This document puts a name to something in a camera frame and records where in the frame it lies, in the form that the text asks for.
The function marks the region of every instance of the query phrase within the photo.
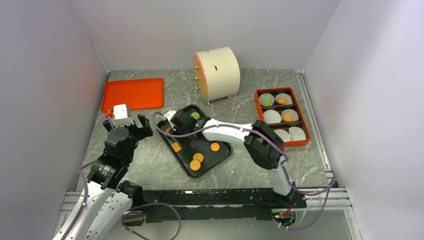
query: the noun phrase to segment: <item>white wall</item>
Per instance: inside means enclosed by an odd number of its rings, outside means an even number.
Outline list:
[[[68,0],[0,1],[0,239],[52,239],[106,70]]]
[[[71,0],[108,69],[191,69],[229,46],[241,68],[304,69],[340,0]]]
[[[363,239],[424,238],[424,3],[342,0],[305,69]]]

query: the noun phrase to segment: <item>black plate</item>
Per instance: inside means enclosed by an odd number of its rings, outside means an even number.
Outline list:
[[[206,116],[205,113],[203,113],[203,111],[197,105],[188,105],[182,110],[188,113],[198,112],[200,116]],[[162,120],[157,123],[157,126],[161,130],[165,131],[167,128],[170,127],[170,124],[167,120]],[[233,151],[231,145],[228,142],[199,140],[192,142],[193,147],[182,146],[182,150],[179,153],[175,153],[174,150],[171,148],[171,144],[173,144],[175,141],[160,132],[158,133],[162,137],[163,141],[168,146],[169,150],[174,155],[176,160],[179,162],[182,169],[184,169],[185,173],[193,179],[196,179],[205,174],[207,171],[211,170],[224,159],[228,158]],[[219,144],[219,151],[214,152],[211,150],[212,143]],[[193,171],[190,168],[190,162],[193,160],[193,155],[196,153],[203,154],[204,160],[201,163],[200,169],[198,171]]]

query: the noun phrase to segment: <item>orange box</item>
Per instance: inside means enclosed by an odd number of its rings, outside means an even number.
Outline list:
[[[259,96],[262,94],[271,94],[274,97],[277,96],[278,94],[288,94],[291,97],[293,104],[279,104],[278,102],[274,102],[272,105],[263,106],[261,105],[261,102],[259,100]],[[298,121],[292,121],[292,122],[282,121],[280,123],[268,124],[268,126],[270,126],[273,130],[283,129],[283,130],[286,130],[287,132],[290,127],[299,127],[304,131],[306,136],[305,140],[284,142],[285,148],[304,146],[309,143],[309,141],[311,140],[311,134],[309,133],[309,129],[308,129],[308,126],[306,125],[301,108],[299,107],[298,100],[296,99],[295,93],[293,92],[293,89],[291,87],[258,89],[256,90],[256,93],[254,95],[254,103],[256,104],[256,109],[257,109],[257,114],[259,115],[259,119],[261,119],[264,122],[265,122],[264,111],[266,110],[275,110],[280,114],[282,111],[286,109],[295,110],[299,115]]]

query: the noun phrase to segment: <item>gray marble surface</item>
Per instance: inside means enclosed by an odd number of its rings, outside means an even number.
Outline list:
[[[207,116],[223,122],[251,124],[258,119],[254,94],[257,89],[292,87],[305,117],[311,134],[311,141],[305,146],[285,149],[290,161],[287,168],[290,177],[299,187],[328,186],[324,165],[320,155],[320,147],[312,131],[312,125],[306,109],[306,102],[301,84],[294,70],[242,69],[240,89],[232,99],[213,101],[209,106],[199,90],[195,90],[195,76],[192,70],[113,70],[109,81],[163,78],[164,104],[161,109],[131,111],[136,119],[137,114],[145,114],[152,124],[154,112],[166,113],[178,110],[190,104],[198,105]],[[98,110],[91,140],[84,162],[98,158],[104,148],[107,131],[103,127],[106,120],[104,113]],[[230,157],[218,164],[200,178],[189,178],[167,148],[157,131],[147,141],[141,141],[135,150],[133,162],[124,180],[129,180],[145,190],[199,190],[199,189],[237,189],[271,187],[267,172],[258,167],[250,158],[246,149],[233,145]],[[76,190],[81,191],[82,183],[78,182]]]

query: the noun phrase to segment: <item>white cylinder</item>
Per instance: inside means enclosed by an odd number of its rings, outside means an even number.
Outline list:
[[[239,63],[227,46],[196,52],[193,55],[193,70],[207,101],[231,96],[239,91]]]

